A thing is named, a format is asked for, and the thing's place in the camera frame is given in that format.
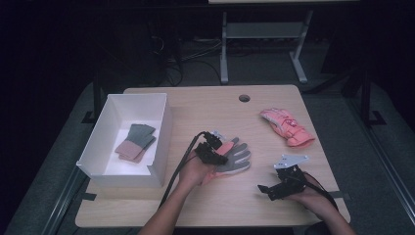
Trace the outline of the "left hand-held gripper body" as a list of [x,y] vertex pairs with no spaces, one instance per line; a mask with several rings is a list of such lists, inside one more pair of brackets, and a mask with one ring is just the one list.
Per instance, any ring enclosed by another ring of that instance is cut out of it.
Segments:
[[222,146],[220,139],[206,131],[202,132],[205,142],[199,143],[195,149],[195,153],[204,164],[217,165],[217,158],[224,157],[217,153],[217,150]]

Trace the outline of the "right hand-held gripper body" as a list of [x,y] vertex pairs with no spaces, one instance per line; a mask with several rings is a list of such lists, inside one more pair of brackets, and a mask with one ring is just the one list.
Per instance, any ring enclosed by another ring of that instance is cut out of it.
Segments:
[[304,190],[306,179],[299,164],[307,160],[307,155],[282,155],[274,165],[280,183],[270,187],[267,192],[271,201],[280,200]]

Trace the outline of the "pink glove with grey palm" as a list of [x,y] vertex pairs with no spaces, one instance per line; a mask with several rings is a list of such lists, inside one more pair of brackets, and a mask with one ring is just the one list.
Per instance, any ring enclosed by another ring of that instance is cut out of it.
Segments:
[[251,152],[248,150],[248,144],[241,143],[238,137],[223,143],[215,153],[226,157],[227,163],[218,165],[209,172],[201,182],[202,185],[208,184],[217,177],[237,174],[251,166]]

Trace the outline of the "white box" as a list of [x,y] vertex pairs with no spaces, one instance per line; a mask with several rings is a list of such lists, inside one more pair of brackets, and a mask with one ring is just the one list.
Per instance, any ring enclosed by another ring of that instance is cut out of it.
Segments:
[[[155,129],[156,141],[138,164],[121,160],[115,152],[132,124]],[[171,131],[172,112],[166,94],[110,94],[76,165],[100,187],[160,188]]]

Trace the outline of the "grey fingerless glove pink cuff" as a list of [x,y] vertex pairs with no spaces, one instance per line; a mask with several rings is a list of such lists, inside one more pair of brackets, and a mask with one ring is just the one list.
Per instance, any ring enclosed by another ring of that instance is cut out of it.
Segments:
[[124,140],[131,140],[137,143],[138,141],[142,140],[144,137],[153,135],[154,132],[155,132],[155,129],[151,127],[150,125],[132,124],[128,131],[127,137]]
[[137,143],[131,140],[124,140],[115,148],[115,152],[121,160],[138,164],[155,141],[156,137],[153,135],[144,137]]

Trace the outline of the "person's left hand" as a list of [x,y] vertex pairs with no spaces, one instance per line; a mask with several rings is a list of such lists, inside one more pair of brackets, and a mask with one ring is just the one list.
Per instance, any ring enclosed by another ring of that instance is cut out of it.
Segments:
[[195,151],[192,151],[179,172],[179,181],[176,189],[182,193],[189,194],[204,181],[206,175],[212,172],[213,169],[213,164],[204,164]]

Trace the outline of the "person's right hand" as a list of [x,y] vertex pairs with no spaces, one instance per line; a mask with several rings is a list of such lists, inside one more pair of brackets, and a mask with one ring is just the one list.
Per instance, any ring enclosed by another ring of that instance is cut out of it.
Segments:
[[306,186],[300,193],[288,196],[287,199],[300,203],[321,220],[325,220],[337,212],[336,208],[325,196],[309,186]]

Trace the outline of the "pink padded ski glove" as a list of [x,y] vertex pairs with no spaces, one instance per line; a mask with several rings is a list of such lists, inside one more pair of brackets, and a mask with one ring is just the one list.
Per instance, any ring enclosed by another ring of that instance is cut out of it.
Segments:
[[287,145],[291,148],[305,148],[315,140],[315,137],[285,109],[265,109],[259,114],[279,136],[286,139]]

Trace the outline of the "black metal stand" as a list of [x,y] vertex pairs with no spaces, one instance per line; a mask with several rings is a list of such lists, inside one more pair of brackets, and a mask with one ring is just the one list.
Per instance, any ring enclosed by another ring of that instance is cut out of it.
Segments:
[[371,105],[371,79],[366,69],[352,68],[347,73],[346,84],[342,90],[345,97],[352,98],[360,93],[358,114],[367,127],[373,125],[386,125],[386,121],[378,111],[370,108]]

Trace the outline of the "grey metal floor rail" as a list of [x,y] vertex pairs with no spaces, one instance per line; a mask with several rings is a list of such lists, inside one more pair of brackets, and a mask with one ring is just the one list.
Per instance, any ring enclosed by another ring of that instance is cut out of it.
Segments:
[[415,198],[411,195],[408,188],[402,181],[396,168],[394,167],[390,155],[385,150],[383,144],[375,134],[374,126],[386,126],[387,123],[378,111],[370,111],[369,115],[373,115],[373,119],[365,120],[360,111],[360,107],[355,101],[346,99],[348,107],[353,111],[353,116],[356,118],[359,126],[362,128],[366,138],[369,140],[370,145],[375,151],[381,165],[386,172],[387,178],[397,195],[400,203],[402,204],[406,214],[408,215],[411,222],[415,225]]
[[86,175],[75,166],[60,193],[41,235],[56,235],[77,192],[82,187]]

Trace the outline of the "grey metal table frame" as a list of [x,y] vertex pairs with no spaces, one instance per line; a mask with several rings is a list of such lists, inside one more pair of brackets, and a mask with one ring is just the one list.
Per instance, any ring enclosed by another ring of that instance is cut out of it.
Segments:
[[308,83],[308,79],[300,63],[300,53],[308,33],[313,11],[306,13],[302,22],[287,23],[231,23],[227,13],[222,14],[220,82],[229,82],[227,62],[227,42],[229,39],[296,39],[298,44],[290,52],[290,59],[300,83]]

